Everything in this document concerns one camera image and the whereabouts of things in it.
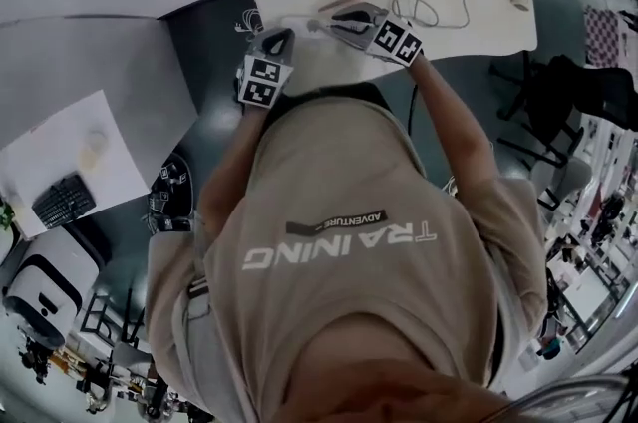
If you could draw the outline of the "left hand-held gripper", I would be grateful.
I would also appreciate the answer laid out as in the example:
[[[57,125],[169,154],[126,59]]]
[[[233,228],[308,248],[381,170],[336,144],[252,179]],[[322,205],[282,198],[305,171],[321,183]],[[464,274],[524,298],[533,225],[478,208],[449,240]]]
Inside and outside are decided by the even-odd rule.
[[[285,29],[266,37],[266,31],[254,36],[237,69],[237,102],[242,106],[272,108],[293,72],[295,32]]]

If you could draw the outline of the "chequered cloth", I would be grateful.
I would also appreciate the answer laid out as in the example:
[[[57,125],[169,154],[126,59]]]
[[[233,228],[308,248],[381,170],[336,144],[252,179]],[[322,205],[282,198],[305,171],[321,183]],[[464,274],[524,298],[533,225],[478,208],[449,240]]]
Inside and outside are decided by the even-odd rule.
[[[626,18],[624,10],[585,6],[585,56],[588,65],[595,68],[619,67],[621,56],[626,54],[626,40],[622,39],[619,24]]]

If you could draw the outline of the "black equipment case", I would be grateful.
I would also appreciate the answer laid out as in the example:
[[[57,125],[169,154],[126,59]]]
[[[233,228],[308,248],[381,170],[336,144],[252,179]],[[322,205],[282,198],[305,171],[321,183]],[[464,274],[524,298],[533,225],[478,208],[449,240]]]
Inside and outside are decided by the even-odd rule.
[[[169,218],[187,218],[193,212],[193,186],[188,163],[171,153],[162,164],[148,195],[151,212]]]

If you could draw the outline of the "black chair with cloth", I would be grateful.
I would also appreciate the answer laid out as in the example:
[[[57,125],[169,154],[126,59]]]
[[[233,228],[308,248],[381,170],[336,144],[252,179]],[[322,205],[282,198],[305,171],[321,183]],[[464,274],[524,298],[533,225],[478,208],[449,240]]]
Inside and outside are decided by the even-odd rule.
[[[631,73],[619,67],[584,68],[564,55],[541,64],[523,53],[523,77],[518,79],[490,65],[488,72],[519,87],[506,110],[497,116],[508,121],[520,110],[527,114],[521,126],[545,147],[543,154],[504,138],[497,142],[556,168],[563,167],[584,136],[568,119],[573,110],[603,119],[622,130],[638,133],[638,91]]]

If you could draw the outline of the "white desk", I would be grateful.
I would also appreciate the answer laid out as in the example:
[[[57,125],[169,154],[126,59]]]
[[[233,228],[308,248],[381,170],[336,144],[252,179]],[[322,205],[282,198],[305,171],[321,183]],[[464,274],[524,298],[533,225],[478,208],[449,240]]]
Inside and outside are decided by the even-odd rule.
[[[148,192],[111,112],[98,91],[66,107],[0,150],[0,197],[21,234],[46,231],[32,204],[58,180],[77,173],[96,206],[89,215]]]

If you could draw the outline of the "spare hand-held gripper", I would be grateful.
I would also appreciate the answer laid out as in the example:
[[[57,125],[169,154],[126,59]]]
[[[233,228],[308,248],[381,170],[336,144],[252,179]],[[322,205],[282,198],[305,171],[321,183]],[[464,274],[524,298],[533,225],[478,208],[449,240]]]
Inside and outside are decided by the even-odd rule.
[[[193,213],[192,196],[169,192],[151,193],[143,221],[151,235],[161,232],[190,232]]]

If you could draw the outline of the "black keyboard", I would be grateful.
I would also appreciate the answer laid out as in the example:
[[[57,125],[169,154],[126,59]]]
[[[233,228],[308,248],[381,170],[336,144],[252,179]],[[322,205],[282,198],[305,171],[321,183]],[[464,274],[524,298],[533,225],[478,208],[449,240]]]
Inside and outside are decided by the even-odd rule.
[[[33,202],[31,209],[46,229],[68,224],[96,207],[96,201],[79,173],[63,177]]]

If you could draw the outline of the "person's right forearm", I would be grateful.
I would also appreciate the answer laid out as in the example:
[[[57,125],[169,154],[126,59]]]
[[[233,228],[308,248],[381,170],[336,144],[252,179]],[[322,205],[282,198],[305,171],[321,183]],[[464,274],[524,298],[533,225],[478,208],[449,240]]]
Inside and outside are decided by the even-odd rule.
[[[491,142],[470,108],[423,54],[408,72],[429,112],[459,198],[496,179],[499,170]]]

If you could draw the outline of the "person's left forearm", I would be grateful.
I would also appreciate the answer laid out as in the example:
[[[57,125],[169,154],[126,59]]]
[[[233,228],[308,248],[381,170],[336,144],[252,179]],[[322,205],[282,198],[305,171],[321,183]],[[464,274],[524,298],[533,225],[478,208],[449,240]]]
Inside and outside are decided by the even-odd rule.
[[[216,239],[245,195],[268,111],[248,106],[220,163],[203,185],[197,211],[205,232]]]

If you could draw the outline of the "beige printed T-shirt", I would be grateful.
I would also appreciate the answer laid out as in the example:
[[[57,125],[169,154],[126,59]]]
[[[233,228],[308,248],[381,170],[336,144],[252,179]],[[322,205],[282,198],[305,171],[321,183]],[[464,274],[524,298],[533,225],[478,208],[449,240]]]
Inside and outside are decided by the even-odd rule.
[[[547,310],[533,185],[499,175],[466,197],[433,185],[403,127],[348,97],[263,125],[246,192],[210,239],[155,235],[146,331],[168,386],[222,423],[272,423],[303,347],[351,313],[418,339],[502,325],[503,363]]]

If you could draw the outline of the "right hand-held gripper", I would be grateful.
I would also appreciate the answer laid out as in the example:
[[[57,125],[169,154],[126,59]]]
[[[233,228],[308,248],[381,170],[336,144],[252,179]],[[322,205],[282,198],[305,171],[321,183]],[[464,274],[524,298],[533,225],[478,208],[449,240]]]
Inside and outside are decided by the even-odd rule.
[[[399,65],[412,65],[423,42],[412,26],[387,9],[358,2],[331,17],[331,34],[369,56]]]

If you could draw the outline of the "grey chair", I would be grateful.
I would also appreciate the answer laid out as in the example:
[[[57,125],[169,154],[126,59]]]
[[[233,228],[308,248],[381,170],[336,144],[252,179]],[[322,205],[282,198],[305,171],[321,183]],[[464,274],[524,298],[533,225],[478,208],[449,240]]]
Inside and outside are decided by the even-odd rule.
[[[592,168],[576,157],[570,157],[561,167],[538,161],[531,168],[529,177],[535,187],[539,205],[554,212],[567,197],[589,184]]]

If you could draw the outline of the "grey headset band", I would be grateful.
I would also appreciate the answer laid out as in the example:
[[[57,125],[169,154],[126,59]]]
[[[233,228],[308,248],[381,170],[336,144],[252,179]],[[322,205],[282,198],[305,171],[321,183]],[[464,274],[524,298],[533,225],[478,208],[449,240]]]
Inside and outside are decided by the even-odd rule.
[[[638,375],[561,380],[521,399],[517,414],[525,423],[638,423]]]

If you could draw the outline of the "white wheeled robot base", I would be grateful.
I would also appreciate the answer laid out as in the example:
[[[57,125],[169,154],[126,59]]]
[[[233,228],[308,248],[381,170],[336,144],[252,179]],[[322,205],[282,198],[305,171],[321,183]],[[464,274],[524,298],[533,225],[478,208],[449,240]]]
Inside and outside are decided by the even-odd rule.
[[[31,339],[59,349],[103,266],[100,253],[75,227],[56,227],[27,248],[3,305]]]

